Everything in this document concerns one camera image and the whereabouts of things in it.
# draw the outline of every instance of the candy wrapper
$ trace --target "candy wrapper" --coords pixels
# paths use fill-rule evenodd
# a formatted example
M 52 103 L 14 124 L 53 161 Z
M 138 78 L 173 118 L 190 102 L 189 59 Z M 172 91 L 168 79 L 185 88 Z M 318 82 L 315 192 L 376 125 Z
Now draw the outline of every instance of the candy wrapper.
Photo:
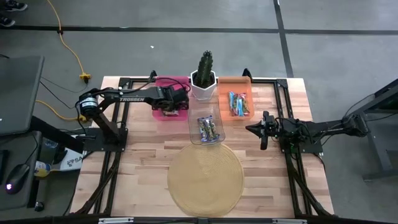
M 212 115 L 207 118 L 198 118 L 198 123 L 202 142 L 215 142 L 220 138 L 220 135 L 217 133 Z
M 229 98 L 229 110 L 232 111 L 234 108 L 234 96 L 235 93 L 234 92 L 229 92 L 228 93 L 228 98 Z
M 199 128 L 200 128 L 200 135 L 201 135 L 201 141 L 202 142 L 207 142 L 208 141 L 208 135 L 206 131 L 206 126 L 203 118 L 198 118 L 198 123 L 199 123 Z
M 232 116 L 249 116 L 250 111 L 248 109 L 248 102 L 246 100 L 245 93 L 228 93 L 229 108 Z

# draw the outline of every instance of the white pot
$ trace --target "white pot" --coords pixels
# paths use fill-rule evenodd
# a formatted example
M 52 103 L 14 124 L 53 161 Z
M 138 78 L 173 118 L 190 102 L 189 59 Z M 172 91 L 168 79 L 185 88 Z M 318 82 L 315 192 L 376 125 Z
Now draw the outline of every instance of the white pot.
M 192 87 L 192 94 L 195 96 L 197 100 L 209 100 L 211 96 L 213 95 L 214 89 L 217 86 L 217 79 L 216 79 L 216 73 L 211 71 L 214 77 L 214 84 L 207 88 L 200 88 L 199 86 L 195 86 L 193 84 L 193 74 L 195 74 L 198 70 L 193 71 L 191 73 L 191 87 Z

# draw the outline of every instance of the power cord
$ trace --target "power cord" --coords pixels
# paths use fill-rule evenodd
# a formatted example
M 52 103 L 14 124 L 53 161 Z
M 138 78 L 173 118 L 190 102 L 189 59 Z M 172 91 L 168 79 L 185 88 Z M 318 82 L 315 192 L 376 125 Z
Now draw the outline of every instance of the power cord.
M 47 104 L 44 101 L 41 100 L 36 100 L 36 103 L 41 103 L 43 105 L 45 105 L 46 107 L 48 107 L 55 115 L 57 115 L 59 118 L 65 120 L 65 121 L 76 121 L 77 119 L 79 119 L 81 122 L 87 122 L 86 117 L 84 117 L 83 115 L 80 115 L 80 117 L 76 117 L 76 118 L 65 118 L 62 115 L 59 115 L 58 112 L 52 108 L 49 104 Z
M 10 59 L 10 57 L 8 57 L 7 55 L 4 55 L 4 54 L 0 54 L 0 57 L 4 57 L 6 59 Z
M 344 114 L 344 116 L 343 116 L 342 119 L 344 119 L 344 118 L 347 116 L 348 112 L 349 112 L 354 106 L 358 105 L 358 103 L 360 103 L 360 102 L 366 100 L 369 96 L 373 96 L 373 95 L 374 95 L 373 93 L 372 93 L 372 94 L 369 94 L 368 96 L 365 96 L 362 100 L 359 100 L 358 102 L 354 103 L 353 106 L 351 106 L 350 108 L 348 108 L 347 112 Z
M 271 136 L 271 139 L 272 139 L 274 142 L 279 142 L 279 141 L 276 141 L 276 140 L 274 139 L 274 137 L 273 137 L 273 136 Z
M 316 144 L 316 143 L 320 142 L 321 139 L 322 139 L 323 137 L 325 137 L 325 135 L 328 133 L 328 131 L 332 130 L 333 128 L 335 128 L 335 127 L 337 127 L 337 126 L 339 126 L 339 125 L 341 125 L 341 124 L 336 124 L 336 125 L 333 125 L 332 127 L 328 128 L 325 132 L 323 132 L 323 133 L 321 134 L 321 136 L 319 136 L 318 140 L 316 140 L 313 144 Z
M 75 103 L 75 108 L 76 108 L 76 112 L 77 112 L 77 117 L 80 117 L 80 112 L 79 112 L 79 109 L 77 108 L 77 105 L 78 105 L 78 104 L 79 104 L 79 101 L 77 101 L 77 102 Z M 83 125 L 80 123 L 80 119 L 78 119 L 77 122 L 79 123 L 80 127 L 82 128 L 83 132 L 85 133 L 85 136 L 87 136 L 86 129 L 85 129 L 85 127 L 83 127 Z
M 65 88 L 65 87 L 62 87 L 62 86 L 60 86 L 60 85 L 54 83 L 53 81 L 48 80 L 47 78 L 44 78 L 44 77 L 41 77 L 41 78 L 44 79 L 44 80 L 46 80 L 47 82 L 53 84 L 53 85 L 58 86 L 58 87 L 61 88 L 61 89 L 66 90 L 66 91 L 69 91 L 69 92 L 71 92 L 71 93 L 81 93 L 81 92 L 85 91 L 85 90 L 87 89 L 87 87 L 88 87 L 88 83 L 86 83 L 86 87 L 84 87 L 84 89 L 82 89 L 82 90 L 80 90 L 80 91 L 73 91 L 73 90 L 69 90 L 69 89 L 67 89 L 67 88 Z
M 390 114 L 390 115 L 388 115 L 388 116 L 385 116 L 385 117 L 382 117 L 382 118 L 378 118 L 378 119 L 370 119 L 370 120 L 367 120 L 368 122 L 369 121 L 378 121 L 378 120 L 381 120 L 381 119 L 385 119 L 385 118 L 389 118 L 389 117 L 391 117 L 391 116 L 394 116 L 395 114 L 398 114 L 398 112 L 396 112 L 396 113 L 393 113 L 393 114 Z
M 39 147 L 39 143 L 37 142 L 37 139 L 35 138 L 35 136 L 33 135 L 33 133 L 32 133 L 32 137 L 33 137 L 33 139 L 35 139 L 36 147 L 35 147 L 35 149 L 30 153 L 29 157 L 26 159 L 26 161 L 25 161 L 24 164 L 26 164 L 27 161 L 29 161 L 29 159 L 32 157 L 33 153 L 34 153 L 34 152 L 36 151 L 36 149 Z
M 179 82 L 178 80 L 176 80 L 176 79 L 174 79 L 174 78 L 169 78 L 169 77 L 157 77 L 155 80 L 162 80 L 162 79 L 163 79 L 163 80 L 167 79 L 167 80 L 175 81 L 176 84 L 180 84 L 180 86 L 181 86 L 183 89 L 185 89 L 185 87 L 184 87 L 184 85 L 185 85 L 185 86 L 188 87 L 188 90 L 185 89 L 185 91 L 187 91 L 187 92 L 191 91 L 191 87 L 190 87 L 188 84 L 185 84 L 185 83 L 182 84 L 181 82 Z
M 325 166 L 325 162 L 323 161 L 323 159 L 316 153 L 313 153 L 314 156 L 318 157 L 318 159 L 321 161 L 322 165 L 323 165 L 323 170 L 326 171 L 326 166 Z
M 76 189 L 73 190 L 72 198 L 70 198 L 70 201 L 68 203 L 67 209 L 63 212 L 62 216 L 65 216 L 67 214 L 68 210 L 70 209 L 70 207 L 72 205 L 73 198 L 75 196 L 75 192 L 76 192 Z
M 80 69 L 81 69 L 81 74 L 79 75 L 79 77 L 80 77 L 80 79 L 82 79 L 82 80 L 87 84 L 87 83 L 88 83 L 88 80 L 91 79 L 91 75 L 85 73 L 85 71 L 84 71 L 84 69 L 83 69 L 83 66 L 81 65 L 79 56 L 77 56 L 77 54 L 76 54 L 76 53 L 63 41 L 63 38 L 62 38 L 63 31 L 62 31 L 62 26 L 61 26 L 60 17 L 58 16 L 57 10 L 55 10 L 55 8 L 54 8 L 53 4 L 51 3 L 51 1 L 50 1 L 50 0 L 47 0 L 47 2 L 50 4 L 52 10 L 53 10 L 54 13 L 55 13 L 55 16 L 57 17 L 57 20 L 58 20 L 58 27 L 59 27 L 59 30 L 58 30 L 57 32 L 58 32 L 58 34 L 59 34 L 59 36 L 60 36 L 60 40 L 61 40 L 62 44 L 63 44 L 63 45 L 76 57 L 77 62 L 79 63 L 79 66 L 80 66 Z
M 63 105 L 65 105 L 67 108 L 73 109 L 72 106 L 68 106 L 64 101 L 62 101 L 60 98 L 58 98 L 46 85 L 44 85 L 44 83 L 42 83 L 42 82 L 40 81 L 40 84 L 42 84 L 42 85 L 44 86 L 44 88 L 46 88 L 46 89 L 51 93 L 51 95 L 53 95 L 59 102 L 61 102 L 61 103 L 62 103 Z
M 324 143 L 322 143 L 322 146 L 324 145 L 324 144 L 326 144 L 326 142 L 331 138 L 331 137 L 333 137 L 334 136 L 334 134 L 332 134 L 331 136 L 329 136 L 327 139 L 326 139 L 326 141 L 324 142 Z

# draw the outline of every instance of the gray floor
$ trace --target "gray floor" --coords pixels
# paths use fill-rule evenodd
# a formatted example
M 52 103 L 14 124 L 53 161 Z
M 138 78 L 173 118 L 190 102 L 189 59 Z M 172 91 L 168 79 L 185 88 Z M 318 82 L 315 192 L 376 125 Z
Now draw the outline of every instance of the gray floor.
M 20 25 L 56 25 L 46 1 L 28 1 L 30 9 L 12 16 Z M 54 0 L 65 26 L 277 28 L 272 1 L 260 0 Z M 280 0 L 286 29 L 398 29 L 394 0 Z M 73 55 L 54 31 L 0 30 L 0 54 L 44 55 L 43 76 L 67 88 L 84 87 Z M 86 72 L 90 88 L 105 75 L 188 75 L 204 50 L 214 53 L 219 76 L 240 75 L 249 68 L 255 77 L 286 77 L 278 34 L 172 32 L 65 32 Z M 287 35 L 294 77 L 304 78 L 315 121 L 340 119 L 364 96 L 395 80 L 398 35 Z M 70 94 L 49 84 L 69 105 Z M 65 107 L 40 87 L 37 97 L 65 116 Z M 58 127 L 59 120 L 42 105 L 35 115 Z M 378 171 L 366 139 L 335 136 L 324 147 L 326 175 L 335 213 L 341 217 L 398 222 L 398 179 L 365 183 L 363 174 Z M 77 173 L 57 174 L 47 182 L 46 210 L 0 212 L 0 219 L 61 215 Z

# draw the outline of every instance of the computer mouse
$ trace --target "computer mouse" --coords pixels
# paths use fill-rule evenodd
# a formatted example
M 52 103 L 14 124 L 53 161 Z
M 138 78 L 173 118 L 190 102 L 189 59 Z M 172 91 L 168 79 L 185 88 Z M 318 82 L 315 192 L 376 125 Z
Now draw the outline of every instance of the computer mouse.
M 22 189 L 29 169 L 30 167 L 26 164 L 18 164 L 11 170 L 6 179 L 6 192 L 8 194 L 16 194 Z

